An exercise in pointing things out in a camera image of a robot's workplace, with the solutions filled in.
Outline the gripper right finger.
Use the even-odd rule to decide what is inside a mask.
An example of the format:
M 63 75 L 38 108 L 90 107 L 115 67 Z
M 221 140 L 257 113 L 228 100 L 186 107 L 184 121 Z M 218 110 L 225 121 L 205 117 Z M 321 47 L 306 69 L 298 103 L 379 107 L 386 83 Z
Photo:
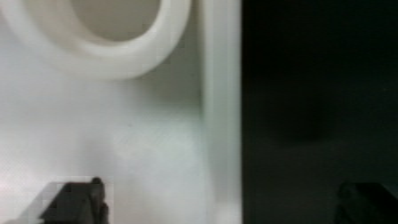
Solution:
M 335 224 L 398 224 L 398 184 L 342 184 Z

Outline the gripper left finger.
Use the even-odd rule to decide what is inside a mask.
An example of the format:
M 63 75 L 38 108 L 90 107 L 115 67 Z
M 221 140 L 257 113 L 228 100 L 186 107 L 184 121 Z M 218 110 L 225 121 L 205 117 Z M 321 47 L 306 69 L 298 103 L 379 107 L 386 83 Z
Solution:
M 111 224 L 100 177 L 65 184 L 40 218 L 44 224 Z

